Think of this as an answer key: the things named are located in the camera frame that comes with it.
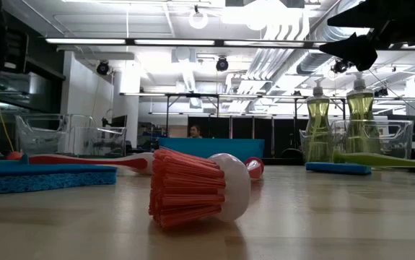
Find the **blue sponge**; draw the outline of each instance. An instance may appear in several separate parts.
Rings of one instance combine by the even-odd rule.
[[[307,162],[306,170],[312,170],[319,173],[339,173],[348,175],[369,175],[371,167],[358,165],[355,163],[332,163],[332,162]]]
[[[0,194],[115,184],[116,173],[99,165],[0,165]]]

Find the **dish soap bottle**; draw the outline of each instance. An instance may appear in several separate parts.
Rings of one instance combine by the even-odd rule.
[[[362,121],[374,120],[372,114],[374,92],[366,89],[362,72],[357,72],[355,75],[357,79],[354,81],[353,90],[346,95],[350,110],[346,152],[380,153],[379,132],[375,122]]]
[[[313,96],[307,99],[308,125],[303,138],[306,162],[329,162],[331,160],[331,141],[329,134],[329,97],[323,95],[319,79],[313,88]]]

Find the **teal box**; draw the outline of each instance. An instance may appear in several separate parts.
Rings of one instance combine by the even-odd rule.
[[[245,162],[250,157],[263,157],[263,139],[202,139],[202,138],[161,138],[159,146],[187,155],[208,158],[217,153],[234,155]]]

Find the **yellow cord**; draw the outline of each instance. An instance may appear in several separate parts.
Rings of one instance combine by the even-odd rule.
[[[14,152],[12,141],[11,141],[11,139],[8,135],[8,131],[6,130],[6,127],[5,127],[5,121],[4,121],[4,117],[2,116],[2,110],[1,109],[0,109],[0,120],[2,122],[2,126],[4,127],[6,139],[8,140],[8,143],[10,143],[10,148],[12,148],[12,152]]]

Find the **red ball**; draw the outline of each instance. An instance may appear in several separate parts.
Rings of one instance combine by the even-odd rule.
[[[21,160],[22,153],[21,152],[10,152],[10,154],[6,157],[7,160]]]

